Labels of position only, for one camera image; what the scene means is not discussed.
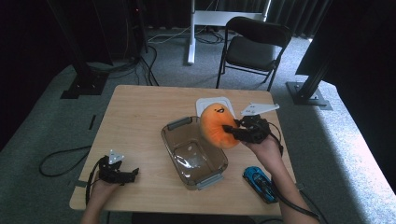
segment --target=carpeted floor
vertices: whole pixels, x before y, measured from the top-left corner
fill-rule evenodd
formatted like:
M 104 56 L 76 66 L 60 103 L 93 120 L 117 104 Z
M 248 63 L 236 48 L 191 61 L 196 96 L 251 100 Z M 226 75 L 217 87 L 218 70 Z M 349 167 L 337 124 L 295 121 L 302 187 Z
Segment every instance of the carpeted floor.
M 176 34 L 179 30 L 149 31 L 149 36 Z M 188 42 L 184 36 L 150 40 L 142 57 L 152 64 L 161 86 L 214 88 L 219 69 L 221 44 L 197 42 L 195 64 L 187 65 Z M 200 38 L 215 41 L 212 35 Z M 293 38 L 285 51 L 271 93 L 277 110 L 294 173 L 304 192 L 328 223 L 396 223 L 396 197 L 382 176 L 369 148 L 349 116 L 334 86 L 322 82 L 319 90 L 332 110 L 295 105 L 286 82 L 305 81 L 295 76 L 309 41 Z M 116 66 L 125 62 L 116 62 Z M 92 63 L 108 69 L 109 66 Z M 143 63 L 127 71 L 112 73 L 102 95 L 61 100 L 76 73 L 66 67 L 52 80 L 29 117 L 0 153 L 0 223 L 78 223 L 81 211 L 68 203 L 83 163 L 69 173 L 45 177 L 40 162 L 50 153 L 90 146 L 100 122 L 91 127 L 92 116 L 100 120 L 115 87 L 119 84 L 147 85 Z M 262 78 L 232 71 L 221 79 L 223 89 L 266 90 Z M 45 172 L 57 174 L 77 162 L 88 149 L 65 153 L 48 160 Z M 111 213 L 110 223 L 129 223 L 131 213 Z M 257 222 L 267 217 L 254 217 Z

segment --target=blue toy car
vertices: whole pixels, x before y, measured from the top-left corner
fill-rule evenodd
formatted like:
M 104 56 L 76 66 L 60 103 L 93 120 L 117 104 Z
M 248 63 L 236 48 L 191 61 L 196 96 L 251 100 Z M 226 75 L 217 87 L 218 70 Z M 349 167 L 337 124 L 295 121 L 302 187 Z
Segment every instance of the blue toy car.
M 245 170 L 243 177 L 266 203 L 277 203 L 276 195 L 272 191 L 271 180 L 262 169 L 250 166 Z

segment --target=table top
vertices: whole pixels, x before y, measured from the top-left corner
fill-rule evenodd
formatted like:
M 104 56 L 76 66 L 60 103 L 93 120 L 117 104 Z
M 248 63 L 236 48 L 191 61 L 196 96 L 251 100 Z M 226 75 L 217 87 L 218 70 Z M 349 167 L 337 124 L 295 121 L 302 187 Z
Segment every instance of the table top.
M 134 183 L 119 187 L 107 202 L 106 210 L 280 215 L 278 204 L 266 204 L 242 177 L 249 166 L 263 169 L 256 156 L 242 144 L 223 150 L 229 163 L 222 173 L 223 180 L 202 190 L 188 190 L 183 185 L 161 130 L 173 120 L 196 116 L 196 101 L 212 97 L 227 97 L 237 119 L 242 118 L 240 112 L 249 103 L 274 103 L 267 91 L 120 85 L 113 93 L 79 180 L 87 181 L 96 162 L 113 149 L 125 156 L 120 168 L 122 172 L 140 170 Z M 281 131 L 275 111 L 262 114 L 262 118 L 274 123 Z M 295 180 L 283 138 L 282 145 L 285 147 L 283 161 Z M 85 209 L 84 188 L 75 188 L 70 206 Z

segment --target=orange object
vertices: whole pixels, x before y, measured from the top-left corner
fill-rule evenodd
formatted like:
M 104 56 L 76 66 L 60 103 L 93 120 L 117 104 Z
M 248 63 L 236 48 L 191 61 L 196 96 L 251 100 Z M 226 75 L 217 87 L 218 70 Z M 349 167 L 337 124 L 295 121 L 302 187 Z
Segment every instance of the orange object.
M 237 128 L 233 114 L 227 106 L 214 103 L 209 105 L 201 115 L 201 133 L 215 147 L 227 149 L 236 146 L 239 141 L 231 133 L 226 133 L 222 125 Z

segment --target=plastic container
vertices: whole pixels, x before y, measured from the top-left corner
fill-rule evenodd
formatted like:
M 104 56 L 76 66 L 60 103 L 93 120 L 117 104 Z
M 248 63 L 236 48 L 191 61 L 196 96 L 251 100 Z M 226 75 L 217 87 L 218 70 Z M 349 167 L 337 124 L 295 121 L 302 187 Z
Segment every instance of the plastic container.
M 205 189 L 223 179 L 228 160 L 221 148 L 201 135 L 200 119 L 186 117 L 168 123 L 162 137 L 187 189 Z

